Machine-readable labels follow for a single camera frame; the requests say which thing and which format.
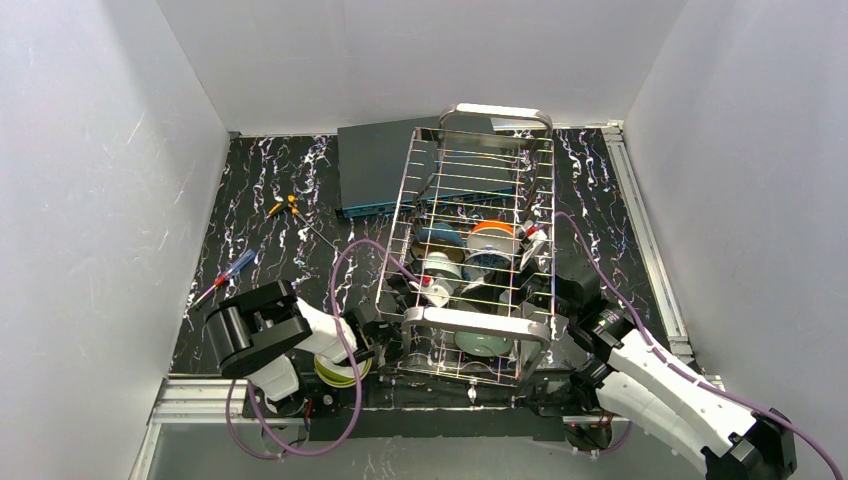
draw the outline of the white wall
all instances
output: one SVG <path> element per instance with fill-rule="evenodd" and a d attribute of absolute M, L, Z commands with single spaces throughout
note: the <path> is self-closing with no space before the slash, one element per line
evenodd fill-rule
<path fill-rule="evenodd" d="M 625 132 L 698 359 L 844 471 L 848 8 L 813 3 L 689 2 Z"/>
<path fill-rule="evenodd" d="M 685 0 L 160 0 L 229 130 L 333 132 L 456 102 L 606 122 Z"/>
<path fill-rule="evenodd" d="M 227 134 L 152 0 L 0 8 L 0 477 L 129 475 Z"/>

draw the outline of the screwdriver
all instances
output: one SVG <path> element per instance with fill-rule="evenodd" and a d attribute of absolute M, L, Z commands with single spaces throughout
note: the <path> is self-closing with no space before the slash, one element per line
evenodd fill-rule
<path fill-rule="evenodd" d="M 252 262 L 254 258 L 256 258 L 256 252 L 249 248 L 245 250 L 244 253 L 242 253 L 239 258 L 237 258 L 236 261 L 233 262 L 232 265 L 230 265 L 230 268 L 224 270 L 224 273 L 222 273 L 220 276 L 218 276 L 218 278 L 215 279 L 215 282 L 212 283 L 212 286 L 209 287 L 208 290 L 203 292 L 203 295 L 201 295 L 194 302 L 191 308 L 195 311 L 200 310 L 200 307 L 202 307 L 207 300 L 212 298 L 212 292 L 227 283 L 227 281 L 233 276 L 238 275 L 239 272 L 241 272 L 242 269 L 246 267 L 248 263 Z"/>

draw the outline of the dish rack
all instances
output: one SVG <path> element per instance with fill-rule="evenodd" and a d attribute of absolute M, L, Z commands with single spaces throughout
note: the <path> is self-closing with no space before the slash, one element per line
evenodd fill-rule
<path fill-rule="evenodd" d="M 547 138 L 445 130 L 456 114 L 535 120 Z M 548 351 L 552 136 L 541 111 L 473 104 L 451 106 L 439 128 L 413 132 L 386 248 L 418 282 L 387 256 L 376 298 L 383 318 L 400 323 L 398 369 L 520 389 Z M 483 221 L 489 227 L 475 230 Z M 460 339 L 473 347 L 463 350 Z"/>

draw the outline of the rack handle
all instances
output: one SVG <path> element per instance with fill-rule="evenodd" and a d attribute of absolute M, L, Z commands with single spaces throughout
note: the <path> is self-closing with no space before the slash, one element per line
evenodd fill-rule
<path fill-rule="evenodd" d="M 474 115 L 490 118 L 509 118 L 512 120 L 534 120 L 548 130 L 548 137 L 554 134 L 554 123 L 547 113 L 534 108 L 498 107 L 496 105 L 478 105 L 476 103 L 457 103 L 446 108 L 439 117 L 439 128 L 445 128 L 445 120 L 452 115 Z"/>

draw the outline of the metal bracket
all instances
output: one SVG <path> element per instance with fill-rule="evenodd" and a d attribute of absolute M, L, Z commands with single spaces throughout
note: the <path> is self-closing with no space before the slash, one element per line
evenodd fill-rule
<path fill-rule="evenodd" d="M 147 426 L 141 449 L 135 458 L 133 469 L 130 471 L 129 480 L 146 480 L 150 477 L 150 468 L 153 466 L 153 455 L 156 453 L 156 444 L 159 442 L 159 434 L 162 425 L 151 423 Z"/>
<path fill-rule="evenodd" d="M 721 379 L 721 375 L 703 375 L 703 377 L 717 389 L 722 392 L 726 391 L 724 389 L 724 380 Z"/>
<path fill-rule="evenodd" d="M 447 330 L 450 332 L 469 332 L 480 335 L 504 337 L 517 343 L 523 350 L 518 354 L 518 378 L 514 379 L 515 386 L 521 390 L 529 381 L 530 376 L 551 346 L 551 328 L 545 323 L 524 318 L 502 317 L 478 312 L 461 312 L 437 307 L 412 307 L 404 312 L 401 323 L 404 356 L 412 353 L 411 343 L 414 337 L 414 327 L 423 326 Z M 459 369 L 452 374 L 454 378 L 463 378 Z M 503 385 L 500 377 L 496 382 L 486 378 L 471 377 L 481 383 Z"/>
<path fill-rule="evenodd" d="M 622 130 L 618 124 L 610 124 L 602 131 L 624 203 L 630 214 L 631 225 L 639 244 L 642 261 L 645 263 L 645 269 L 651 281 L 651 289 L 660 310 L 663 327 L 669 339 L 669 344 L 672 345 L 672 353 L 684 362 L 687 361 L 684 358 L 687 356 L 689 357 L 688 360 L 691 361 L 692 349 L 689 347 L 689 335 L 683 323 L 680 307 L 674 298 L 674 292 L 671 290 L 671 284 L 657 248 L 654 231 L 648 221 L 642 194 L 639 191 L 639 185 L 630 164 L 630 157 L 627 155 Z"/>
<path fill-rule="evenodd" d="M 168 379 L 162 384 L 159 398 L 153 406 L 151 424 L 163 423 L 225 423 L 227 413 L 225 405 L 227 391 L 232 380 L 210 379 Z M 243 418 L 242 404 L 247 392 L 247 380 L 237 380 L 230 402 L 230 420 L 232 423 L 255 423 L 255 419 Z M 269 418 L 274 424 L 300 424 L 299 419 Z"/>

